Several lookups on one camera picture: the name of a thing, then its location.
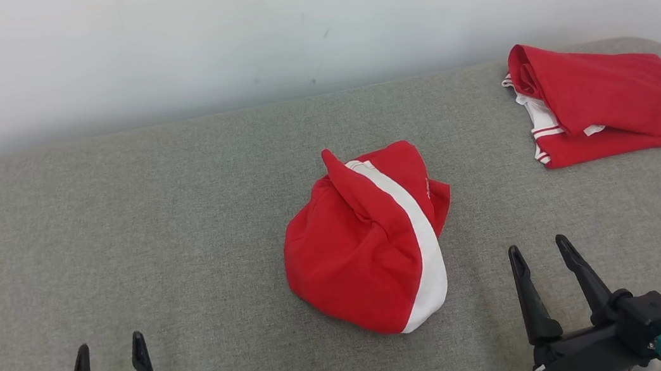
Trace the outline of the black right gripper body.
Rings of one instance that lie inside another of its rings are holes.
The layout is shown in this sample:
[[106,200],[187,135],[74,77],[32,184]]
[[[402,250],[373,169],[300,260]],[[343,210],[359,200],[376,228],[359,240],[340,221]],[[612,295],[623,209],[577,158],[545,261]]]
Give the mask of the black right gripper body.
[[635,351],[618,337],[615,325],[589,328],[534,346],[533,371],[630,371],[654,359],[647,349]]

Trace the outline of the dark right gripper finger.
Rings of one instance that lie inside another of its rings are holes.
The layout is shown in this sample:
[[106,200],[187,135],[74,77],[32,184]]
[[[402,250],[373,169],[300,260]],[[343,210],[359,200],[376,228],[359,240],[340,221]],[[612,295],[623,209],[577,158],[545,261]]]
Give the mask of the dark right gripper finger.
[[597,273],[579,254],[570,240],[563,234],[556,235],[555,243],[562,255],[566,267],[575,274],[577,283],[590,308],[590,321],[592,325],[613,323],[617,315],[610,307],[612,291],[600,279]]
[[541,296],[531,281],[529,266],[517,246],[508,250],[519,306],[526,330],[527,340],[532,346],[558,341],[563,335],[561,324],[553,319]]

